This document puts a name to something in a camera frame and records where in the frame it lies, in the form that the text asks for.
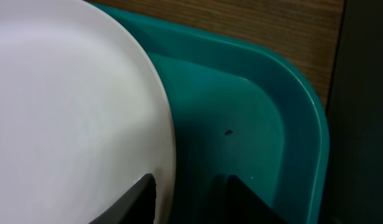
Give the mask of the large white plate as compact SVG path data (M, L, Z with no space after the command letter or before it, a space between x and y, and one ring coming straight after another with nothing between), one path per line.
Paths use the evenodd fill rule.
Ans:
M166 223L175 133L138 41L85 1L0 1L0 223L89 223L146 174Z

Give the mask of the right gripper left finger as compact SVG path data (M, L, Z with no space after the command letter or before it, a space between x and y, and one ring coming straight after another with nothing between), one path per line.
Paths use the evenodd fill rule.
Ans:
M153 224L156 185L154 176L145 174L90 224Z

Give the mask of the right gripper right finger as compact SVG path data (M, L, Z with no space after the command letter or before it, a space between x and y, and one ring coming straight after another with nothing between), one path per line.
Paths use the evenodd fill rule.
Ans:
M225 205L228 223L287 223L236 175L228 177L225 190Z

